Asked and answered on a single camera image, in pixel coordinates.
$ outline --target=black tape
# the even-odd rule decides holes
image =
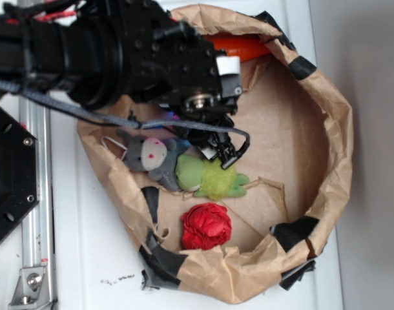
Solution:
[[[280,37],[278,37],[281,44],[287,46],[291,50],[296,50],[295,45],[292,42],[290,42],[289,38],[285,35],[285,33],[282,31],[282,29],[276,23],[276,21],[272,17],[272,15],[270,15],[269,13],[264,11],[263,13],[260,13],[259,15],[257,15],[255,18],[258,19],[259,21],[264,21],[265,23],[268,23],[271,26],[275,27],[277,30],[279,30],[282,33],[282,35]]]
[[[296,281],[302,281],[303,275],[309,271],[314,271],[316,262],[314,260],[308,261],[301,266],[294,268],[282,274],[283,280],[279,285],[286,291],[292,288]]]
[[[158,198],[160,190],[157,187],[143,187],[141,189],[151,213],[153,223],[158,223]]]
[[[305,240],[315,229],[319,220],[310,216],[303,216],[293,223],[282,223],[272,228],[270,231],[279,241],[285,252],[289,252],[296,244]]]
[[[187,255],[176,254],[164,249],[159,245],[152,231],[149,231],[147,237],[147,247],[152,254],[149,254],[144,247],[140,248],[144,271],[147,274],[144,276],[144,286],[177,289],[181,283],[177,279],[177,274]]]
[[[289,64],[289,70],[298,81],[308,78],[316,69],[314,64],[302,56],[298,56]]]

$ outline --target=silver screw head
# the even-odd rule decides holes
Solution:
[[[26,138],[23,140],[23,144],[26,145],[27,147],[30,147],[31,145],[34,144],[34,140],[32,140],[31,138]]]
[[[239,95],[241,95],[241,94],[243,93],[243,90],[242,90],[241,87],[236,87],[235,90],[234,90],[234,93],[235,93],[237,96],[239,96]]]
[[[202,109],[202,108],[204,108],[205,100],[204,100],[204,98],[198,98],[198,99],[195,99],[192,103],[194,104],[196,109]]]
[[[37,273],[32,273],[28,276],[28,284],[30,287],[35,287],[42,282],[42,277]]]

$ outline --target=black cable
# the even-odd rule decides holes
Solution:
[[[62,101],[56,100],[46,94],[42,94],[40,92],[31,90],[26,87],[21,88],[21,85],[17,83],[5,81],[3,79],[0,79],[0,90],[12,94],[18,94],[18,92],[20,92],[20,95],[22,95],[23,97],[26,97],[50,109],[54,109],[68,115],[72,115],[77,118],[98,119],[104,121],[107,125],[115,124],[117,126],[130,127],[133,129],[155,129],[157,127],[164,127],[164,126],[177,126],[177,127],[185,127],[189,129],[206,130],[210,132],[234,132],[236,134],[245,136],[247,140],[250,138],[250,135],[247,132],[244,132],[240,129],[236,129],[232,127],[219,127],[205,123],[198,123],[195,121],[185,121],[181,119],[154,119],[151,121],[140,122],[140,121],[134,121],[129,119],[122,119],[117,116],[100,114],[73,105],[69,105],[68,103],[64,103]]]

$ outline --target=crumpled paper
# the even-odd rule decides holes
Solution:
[[[233,121],[236,128],[251,134],[252,143],[236,165],[252,182],[245,197],[218,202],[228,208],[231,239],[208,251],[184,251],[180,217],[192,206],[208,201],[161,189],[158,225],[154,225],[141,188],[158,184],[144,174],[131,173],[119,159],[120,150],[112,146],[107,150],[100,143],[102,135],[118,139],[115,129],[80,122],[78,132],[133,244],[147,248],[145,240],[152,229],[163,248],[187,255],[177,274],[179,289],[237,304],[277,284],[282,273],[322,252],[349,200],[352,110],[321,71],[301,81],[293,77],[287,66],[298,54],[279,42],[280,32],[272,26],[208,5],[186,6],[172,15],[202,34],[258,34],[273,53],[263,67],[256,61],[242,64],[250,90],[241,96]],[[107,112],[124,118],[130,109],[139,119],[163,116],[157,108],[133,104],[126,96]],[[146,134],[159,139],[170,136],[161,130]],[[242,143],[239,139],[232,135],[237,146]],[[286,253],[269,228],[303,215],[317,218],[319,223],[308,240]]]
[[[227,208],[213,202],[195,205],[181,216],[182,242],[188,250],[209,250],[230,240],[231,220]]]

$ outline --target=white surface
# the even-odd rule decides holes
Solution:
[[[338,223],[344,307],[394,309],[394,0],[311,0],[319,68],[355,116],[351,201]]]
[[[164,1],[174,8],[192,1]],[[299,52],[315,61],[307,0],[206,1],[245,14],[274,15]],[[138,253],[116,210],[97,181],[76,136],[75,120],[52,113],[52,162],[60,310],[228,309],[213,298],[180,291],[141,290]],[[317,269],[286,292],[278,286],[235,309],[341,310],[336,236],[332,234]]]

